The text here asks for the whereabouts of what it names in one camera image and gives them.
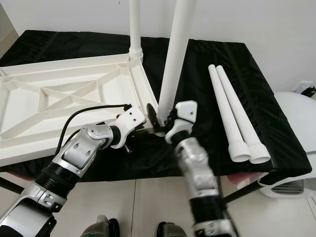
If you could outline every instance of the white pole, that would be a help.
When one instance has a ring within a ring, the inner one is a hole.
[[[223,85],[229,104],[233,110],[239,129],[242,133],[242,137],[248,144],[251,155],[250,162],[253,164],[259,164],[270,160],[271,157],[266,146],[261,143],[223,67],[217,66],[216,70]]]
[[[176,3],[158,105],[157,118],[161,124],[173,107],[196,2],[197,0],[177,0]]]
[[[139,0],[129,0],[129,27],[131,58],[142,58],[143,50],[140,44],[140,4]]]
[[[234,162],[243,162],[250,159],[250,151],[243,141],[232,109],[228,103],[221,81],[214,65],[208,66],[211,76],[219,112],[221,113],[224,129],[229,143],[228,152]]]

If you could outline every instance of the white plastic table frame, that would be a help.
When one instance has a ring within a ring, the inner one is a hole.
[[[129,0],[128,54],[0,68],[0,166],[54,154],[65,121],[83,108],[131,103],[147,116],[151,103],[164,121],[174,103],[195,4],[177,0],[159,106],[142,66],[139,0]],[[84,124],[111,122],[120,113],[85,112],[69,124],[66,138]]]

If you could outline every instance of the pink object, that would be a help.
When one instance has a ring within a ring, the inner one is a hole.
[[[243,187],[249,185],[250,183],[256,181],[263,173],[238,173],[226,175],[228,181],[232,184],[237,184],[237,189],[242,189]]]
[[[14,175],[14,176],[16,176],[16,177],[19,177],[19,178],[21,178],[21,179],[24,179],[24,180],[26,180],[26,181],[33,181],[33,180],[35,180],[34,178],[28,177],[28,176],[23,175],[23,174],[16,173],[16,172],[14,172],[14,171],[10,171],[10,172],[8,172],[8,173],[9,173],[9,174],[12,174],[12,175]]]

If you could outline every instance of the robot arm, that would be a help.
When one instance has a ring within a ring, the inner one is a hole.
[[[158,130],[168,131],[166,142],[173,145],[185,177],[195,235],[237,237],[208,165],[208,155],[197,139],[190,137],[196,114],[196,102],[180,102],[170,113],[166,126]],[[102,122],[83,126],[0,217],[0,234],[48,237],[56,225],[52,213],[59,212],[66,203],[68,193],[94,161],[96,152],[109,146],[124,146],[127,136],[145,121],[141,111],[131,107],[109,125]]]
[[[208,165],[207,152],[195,137],[189,135],[196,121],[197,103],[180,102],[175,109],[166,122],[166,126],[172,128],[165,139],[173,145],[178,166],[185,178],[195,220],[195,236],[237,237],[233,223],[227,218],[216,177]]]
[[[87,124],[32,181],[0,217],[1,236],[48,237],[59,212],[96,157],[99,149],[124,146],[127,136],[146,121],[137,107],[127,109],[109,125]]]

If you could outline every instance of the black cloth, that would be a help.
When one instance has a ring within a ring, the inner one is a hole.
[[[169,39],[142,38],[143,66],[158,101]],[[53,60],[127,53],[129,36],[90,32],[26,31],[1,58],[2,67]],[[253,165],[232,162],[218,110],[208,65],[222,65],[271,161]],[[209,154],[215,175],[238,172],[271,172],[294,177],[309,173],[307,156],[280,109],[274,94],[243,43],[189,40],[175,103],[195,100],[197,121],[192,135]],[[83,181],[112,181],[180,175],[173,149],[164,138],[139,135],[125,149],[99,151]],[[0,167],[36,177],[52,157]]]

